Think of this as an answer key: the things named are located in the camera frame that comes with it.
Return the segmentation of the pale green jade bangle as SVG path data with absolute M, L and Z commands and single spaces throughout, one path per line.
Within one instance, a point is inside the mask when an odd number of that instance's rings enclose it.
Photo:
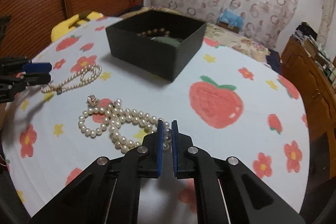
M 181 44 L 181 41 L 179 41 L 178 39 L 165 36 L 156 36 L 151 38 L 151 40 L 157 43 L 167 44 L 172 47 L 178 47 Z

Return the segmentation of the yellow plush toy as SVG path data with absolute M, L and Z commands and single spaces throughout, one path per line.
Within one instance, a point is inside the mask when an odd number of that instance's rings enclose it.
M 84 11 L 76 14 L 54 26 L 51 31 L 51 42 L 53 43 L 69 32 L 79 28 L 81 25 L 102 18 L 103 16 L 102 13 L 96 11 Z

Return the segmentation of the strawberry print white cloth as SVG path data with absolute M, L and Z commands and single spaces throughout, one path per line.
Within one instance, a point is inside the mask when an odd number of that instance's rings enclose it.
M 303 101 L 284 76 L 230 47 L 204 41 L 168 82 L 110 54 L 105 29 L 90 22 L 35 57 L 52 65 L 62 94 L 28 88 L 7 107 L 2 147 L 10 178 L 29 215 L 37 213 L 99 156 L 139 145 L 158 121 L 218 159 L 235 156 L 294 210 L 309 169 Z

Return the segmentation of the wooden sideboard cabinet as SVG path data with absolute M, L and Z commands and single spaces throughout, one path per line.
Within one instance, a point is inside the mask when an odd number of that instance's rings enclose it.
M 330 161 L 335 161 L 335 91 L 322 70 L 294 38 L 281 54 L 282 75 L 299 91 L 305 106 L 310 140 L 327 133 Z

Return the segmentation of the black square storage box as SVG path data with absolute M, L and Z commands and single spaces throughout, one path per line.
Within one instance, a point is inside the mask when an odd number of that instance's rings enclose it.
M 206 26 L 200 20 L 150 10 L 105 31 L 113 57 L 173 82 L 201 48 Z M 175 38 L 181 44 L 172 47 L 152 41 L 156 36 Z

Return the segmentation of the cardboard box with blue bag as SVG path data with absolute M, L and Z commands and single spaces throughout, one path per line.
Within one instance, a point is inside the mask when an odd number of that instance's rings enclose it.
M 244 19 L 240 15 L 236 15 L 225 9 L 219 16 L 217 25 L 221 28 L 238 34 L 243 28 Z

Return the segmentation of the pile of folded clothes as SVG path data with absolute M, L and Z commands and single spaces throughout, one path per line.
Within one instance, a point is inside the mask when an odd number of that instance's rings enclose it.
M 331 62 L 323 45 L 317 42 L 317 33 L 306 22 L 301 22 L 295 29 L 294 38 L 303 46 L 303 49 L 323 70 L 327 77 L 335 75 L 335 66 Z

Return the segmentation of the tied beige side curtain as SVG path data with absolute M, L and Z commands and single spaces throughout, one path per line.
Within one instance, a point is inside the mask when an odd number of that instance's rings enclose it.
M 322 4 L 322 18 L 318 29 L 317 42 L 322 46 L 327 43 L 331 23 L 333 21 L 333 14 L 335 10 L 335 0 L 323 0 Z

